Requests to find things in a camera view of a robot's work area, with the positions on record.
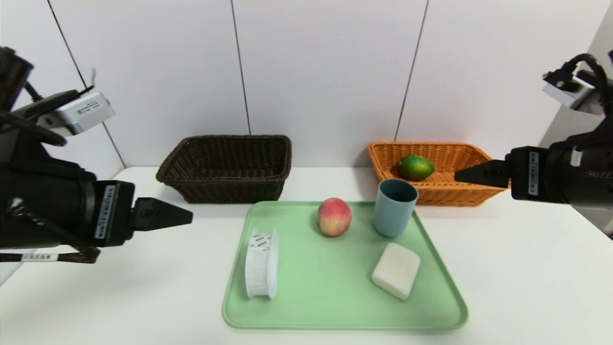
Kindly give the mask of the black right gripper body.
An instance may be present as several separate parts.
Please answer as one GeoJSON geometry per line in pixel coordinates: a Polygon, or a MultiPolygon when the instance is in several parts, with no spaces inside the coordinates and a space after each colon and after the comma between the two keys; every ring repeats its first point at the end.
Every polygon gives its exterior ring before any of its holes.
{"type": "Polygon", "coordinates": [[[512,198],[611,209],[612,147],[592,147],[583,151],[579,166],[571,164],[572,157],[572,149],[513,149],[506,156],[512,198]]]}

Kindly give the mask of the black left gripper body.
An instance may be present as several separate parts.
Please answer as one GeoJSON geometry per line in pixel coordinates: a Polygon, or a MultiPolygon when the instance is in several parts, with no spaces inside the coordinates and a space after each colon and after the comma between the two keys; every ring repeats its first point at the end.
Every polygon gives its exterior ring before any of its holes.
{"type": "Polygon", "coordinates": [[[135,186],[98,181],[83,168],[8,168],[6,206],[19,199],[36,217],[6,212],[7,249],[67,245],[67,237],[94,247],[122,245],[130,226],[135,186]]]}

